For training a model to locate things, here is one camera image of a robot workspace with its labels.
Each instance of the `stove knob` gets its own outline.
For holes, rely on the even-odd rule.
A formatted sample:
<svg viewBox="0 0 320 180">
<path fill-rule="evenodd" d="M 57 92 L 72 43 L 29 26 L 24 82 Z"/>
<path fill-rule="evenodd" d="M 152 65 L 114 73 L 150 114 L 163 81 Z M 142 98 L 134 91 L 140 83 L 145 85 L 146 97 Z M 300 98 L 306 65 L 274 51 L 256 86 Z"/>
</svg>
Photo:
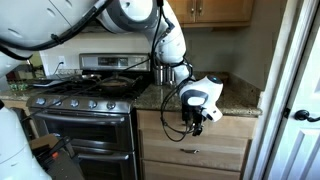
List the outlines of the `stove knob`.
<svg viewBox="0 0 320 180">
<path fill-rule="evenodd" d="M 36 104 L 39 104 L 39 105 L 44 105 L 45 103 L 46 103 L 45 98 L 38 98 L 36 101 Z"/>
<path fill-rule="evenodd" d="M 113 108 L 115 108 L 116 107 L 116 103 L 115 102 L 108 102 L 107 103 L 107 108 L 108 109 L 113 109 Z"/>
<path fill-rule="evenodd" d="M 72 107 L 77 107 L 79 105 L 79 101 L 76 99 L 72 99 L 70 105 Z"/>
<path fill-rule="evenodd" d="M 55 104 L 56 106 L 60 106 L 62 102 L 60 101 L 60 99 L 54 99 L 52 104 Z"/>
<path fill-rule="evenodd" d="M 93 109 L 93 108 L 97 107 L 97 103 L 93 100 L 90 100 L 88 103 L 88 106 L 90 109 Z"/>
</svg>

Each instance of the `door frame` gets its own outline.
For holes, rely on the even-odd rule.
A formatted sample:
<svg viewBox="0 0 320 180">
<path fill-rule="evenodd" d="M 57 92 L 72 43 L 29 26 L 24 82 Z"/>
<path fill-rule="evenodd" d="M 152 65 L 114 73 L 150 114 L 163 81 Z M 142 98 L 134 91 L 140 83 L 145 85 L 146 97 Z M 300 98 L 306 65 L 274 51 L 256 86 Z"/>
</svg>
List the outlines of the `door frame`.
<svg viewBox="0 0 320 180">
<path fill-rule="evenodd" d="M 263 178 L 318 3 L 319 0 L 287 0 L 266 88 L 258 105 L 263 114 L 258 118 L 243 179 Z"/>
</svg>

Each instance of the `white door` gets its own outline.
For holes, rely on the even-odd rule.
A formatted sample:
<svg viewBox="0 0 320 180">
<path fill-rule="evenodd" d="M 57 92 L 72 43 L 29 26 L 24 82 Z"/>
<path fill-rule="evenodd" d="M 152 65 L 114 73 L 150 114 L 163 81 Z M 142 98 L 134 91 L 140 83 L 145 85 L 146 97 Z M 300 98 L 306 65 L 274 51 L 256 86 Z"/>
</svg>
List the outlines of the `white door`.
<svg viewBox="0 0 320 180">
<path fill-rule="evenodd" d="M 320 31 L 317 26 L 303 54 L 264 179 L 320 180 Z M 300 110 L 308 120 L 296 120 Z"/>
</svg>

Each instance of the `oven window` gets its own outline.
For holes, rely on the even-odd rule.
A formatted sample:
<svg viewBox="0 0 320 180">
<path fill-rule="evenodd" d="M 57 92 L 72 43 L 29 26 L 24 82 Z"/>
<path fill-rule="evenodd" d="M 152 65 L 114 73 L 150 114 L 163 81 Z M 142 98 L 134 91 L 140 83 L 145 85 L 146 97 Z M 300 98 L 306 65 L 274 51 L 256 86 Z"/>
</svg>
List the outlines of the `oven window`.
<svg viewBox="0 0 320 180">
<path fill-rule="evenodd" d="M 117 143 L 116 126 L 46 120 L 49 133 L 72 139 Z"/>
<path fill-rule="evenodd" d="M 82 159 L 80 167 L 86 180 L 122 179 L 121 165 L 119 163 Z"/>
</svg>

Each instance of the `oven handle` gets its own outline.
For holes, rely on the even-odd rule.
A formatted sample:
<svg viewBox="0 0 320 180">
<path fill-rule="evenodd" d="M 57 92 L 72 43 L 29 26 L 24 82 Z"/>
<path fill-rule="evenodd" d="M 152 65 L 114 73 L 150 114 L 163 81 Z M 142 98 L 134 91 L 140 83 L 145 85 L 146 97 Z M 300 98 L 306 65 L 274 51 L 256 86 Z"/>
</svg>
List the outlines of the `oven handle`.
<svg viewBox="0 0 320 180">
<path fill-rule="evenodd" d="M 111 155 L 96 155 L 79 153 L 80 159 L 95 160 L 95 161 L 125 161 L 129 159 L 128 154 L 113 153 Z"/>
<path fill-rule="evenodd" d="M 61 115 L 54 115 L 54 114 L 44 114 L 44 113 L 38 113 L 36 115 L 39 118 L 44 118 L 48 120 L 54 120 L 54 121 L 68 121 L 68 122 L 79 122 L 79 123 L 89 123 L 89 124 L 110 124 L 110 125 L 116 125 L 120 124 L 124 121 L 124 117 L 117 117 L 117 118 L 86 118 L 86 117 L 70 117 L 70 116 L 61 116 Z"/>
</svg>

